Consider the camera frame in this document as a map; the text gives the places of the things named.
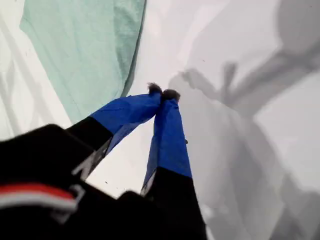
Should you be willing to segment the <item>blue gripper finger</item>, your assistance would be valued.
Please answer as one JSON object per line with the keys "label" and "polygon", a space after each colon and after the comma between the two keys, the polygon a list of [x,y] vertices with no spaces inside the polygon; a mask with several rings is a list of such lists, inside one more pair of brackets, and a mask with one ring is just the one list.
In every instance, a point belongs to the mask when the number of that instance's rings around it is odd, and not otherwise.
{"label": "blue gripper finger", "polygon": [[154,118],[142,194],[154,207],[153,234],[162,240],[205,240],[178,102],[167,89]]}
{"label": "blue gripper finger", "polygon": [[86,179],[123,138],[156,115],[162,95],[162,89],[150,83],[148,93],[114,99],[69,127],[67,131],[70,134],[93,149],[93,153],[79,163],[72,174]]}

